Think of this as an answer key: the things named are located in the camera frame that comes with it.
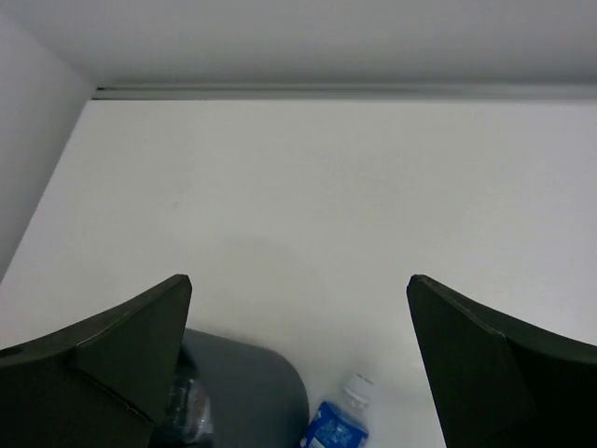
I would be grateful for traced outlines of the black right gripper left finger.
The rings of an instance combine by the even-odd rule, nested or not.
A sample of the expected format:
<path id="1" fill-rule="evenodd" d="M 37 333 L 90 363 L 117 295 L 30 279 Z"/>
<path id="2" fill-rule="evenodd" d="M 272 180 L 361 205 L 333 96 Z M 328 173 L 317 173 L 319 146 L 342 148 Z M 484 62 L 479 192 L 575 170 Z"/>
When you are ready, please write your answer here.
<path id="1" fill-rule="evenodd" d="M 133 299 L 1 351 L 4 447 L 147 447 L 165 415 L 192 286 Z"/>

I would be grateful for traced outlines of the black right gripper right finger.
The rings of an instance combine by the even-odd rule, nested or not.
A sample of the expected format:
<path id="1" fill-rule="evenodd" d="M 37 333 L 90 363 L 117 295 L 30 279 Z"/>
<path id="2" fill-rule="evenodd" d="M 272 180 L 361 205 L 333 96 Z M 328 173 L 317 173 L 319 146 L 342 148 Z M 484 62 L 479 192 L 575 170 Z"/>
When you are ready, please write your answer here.
<path id="1" fill-rule="evenodd" d="M 449 447 L 593 447 L 596 348 L 422 274 L 411 320 Z"/>

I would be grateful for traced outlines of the clear bottle orange blue label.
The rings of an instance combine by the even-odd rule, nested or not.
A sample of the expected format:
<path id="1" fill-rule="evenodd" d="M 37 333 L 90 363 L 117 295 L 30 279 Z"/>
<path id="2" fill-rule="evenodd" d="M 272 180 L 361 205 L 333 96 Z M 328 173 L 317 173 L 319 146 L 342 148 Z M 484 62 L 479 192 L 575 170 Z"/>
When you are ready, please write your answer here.
<path id="1" fill-rule="evenodd" d="M 190 445 L 211 438 L 211 401 L 194 369 L 180 368 L 175 372 L 160 431 L 167 443 Z"/>

